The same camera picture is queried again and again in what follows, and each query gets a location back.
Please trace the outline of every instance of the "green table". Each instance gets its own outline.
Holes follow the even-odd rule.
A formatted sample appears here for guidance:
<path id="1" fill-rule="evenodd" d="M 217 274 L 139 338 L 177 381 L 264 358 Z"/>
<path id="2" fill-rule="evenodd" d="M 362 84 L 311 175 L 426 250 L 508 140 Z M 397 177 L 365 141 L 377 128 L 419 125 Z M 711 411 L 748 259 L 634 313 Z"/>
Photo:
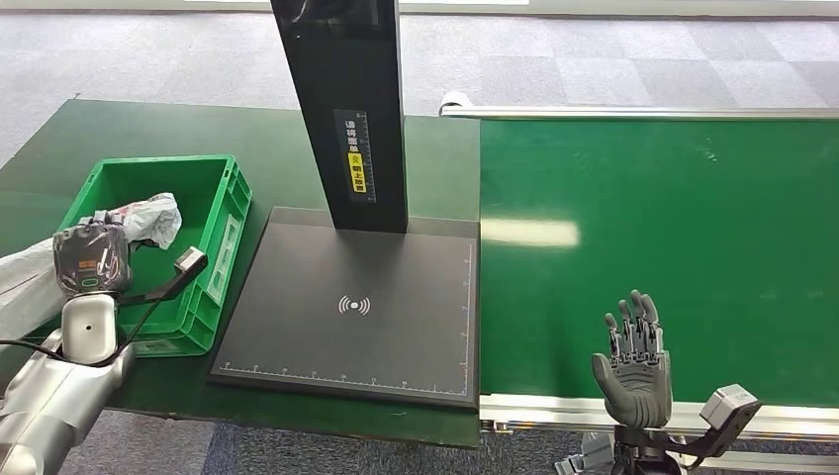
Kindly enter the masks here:
<path id="1" fill-rule="evenodd" d="M 839 436 L 836 410 L 800 408 L 839 407 L 835 119 L 503 115 L 406 119 L 413 216 L 475 219 L 480 175 L 481 420 L 608 427 L 589 355 L 607 349 L 603 313 L 637 287 L 656 299 L 673 355 L 675 429 L 703 429 L 696 403 L 739 382 L 776 406 L 748 433 Z M 271 206 L 325 206 L 299 112 L 69 101 L 0 171 L 0 219 L 17 224 L 0 253 L 54 231 L 100 158 L 225 152 L 254 191 L 237 293 Z M 282 188 L 280 170 L 295 177 Z M 2 379 L 25 356 L 5 352 Z M 110 406 L 477 444 L 475 415 L 209 386 L 209 365 L 140 361 Z"/>
<path id="2" fill-rule="evenodd" d="M 478 123 L 406 119 L 410 212 L 478 217 Z M 272 206 L 326 208 L 299 111 L 67 101 L 0 170 L 0 255 L 50 236 L 93 164 L 106 157 L 232 153 L 253 190 L 230 281 L 238 295 Z M 223 319 L 236 298 L 226 299 Z M 27 352 L 0 357 L 0 382 Z M 176 419 L 421 440 L 475 446 L 478 417 L 461 411 L 341 400 L 205 382 L 210 356 L 138 360 L 109 406 Z"/>

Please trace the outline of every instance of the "black vertical pole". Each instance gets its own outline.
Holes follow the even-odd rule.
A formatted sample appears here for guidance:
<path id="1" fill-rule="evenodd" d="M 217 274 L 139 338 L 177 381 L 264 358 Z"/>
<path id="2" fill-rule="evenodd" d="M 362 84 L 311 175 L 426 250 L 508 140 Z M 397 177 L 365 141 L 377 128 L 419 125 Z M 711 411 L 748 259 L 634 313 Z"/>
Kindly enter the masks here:
<path id="1" fill-rule="evenodd" d="M 336 228 L 408 224 L 396 0 L 271 0 Z"/>

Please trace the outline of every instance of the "gray carpet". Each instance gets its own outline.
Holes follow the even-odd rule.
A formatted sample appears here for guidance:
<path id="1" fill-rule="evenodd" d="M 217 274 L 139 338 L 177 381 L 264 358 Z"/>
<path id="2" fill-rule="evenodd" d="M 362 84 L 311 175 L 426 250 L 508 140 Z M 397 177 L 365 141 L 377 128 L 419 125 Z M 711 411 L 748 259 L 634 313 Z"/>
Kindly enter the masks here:
<path id="1" fill-rule="evenodd" d="M 408 114 L 435 114 L 452 89 L 484 105 L 839 107 L 839 22 L 405 16 L 401 27 Z M 267 14 L 0 13 L 0 166 L 76 96 L 298 107 Z M 62 474 L 550 474 L 578 440 L 520 431 L 459 450 L 109 412 Z"/>

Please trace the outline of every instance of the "humanoid robot hand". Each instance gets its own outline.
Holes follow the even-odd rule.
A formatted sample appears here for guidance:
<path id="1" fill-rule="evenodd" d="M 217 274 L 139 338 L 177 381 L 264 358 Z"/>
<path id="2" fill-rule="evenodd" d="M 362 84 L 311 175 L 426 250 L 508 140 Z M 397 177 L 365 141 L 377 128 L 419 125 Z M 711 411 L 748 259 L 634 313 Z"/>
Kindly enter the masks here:
<path id="1" fill-rule="evenodd" d="M 625 300 L 617 303 L 622 330 L 606 314 L 611 357 L 592 355 L 592 370 L 616 421 L 631 428 L 662 428 L 673 408 L 670 353 L 650 296 L 633 290 L 630 297 L 631 307 Z"/>

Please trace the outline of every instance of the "black scanning platform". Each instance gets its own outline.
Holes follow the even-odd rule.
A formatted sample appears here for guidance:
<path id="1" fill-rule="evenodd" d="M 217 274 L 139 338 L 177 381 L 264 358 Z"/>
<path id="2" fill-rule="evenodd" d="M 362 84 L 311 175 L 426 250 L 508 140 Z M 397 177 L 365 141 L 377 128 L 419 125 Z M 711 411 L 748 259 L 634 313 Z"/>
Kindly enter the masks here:
<path id="1" fill-rule="evenodd" d="M 210 380 L 477 410 L 478 223 L 274 208 Z"/>

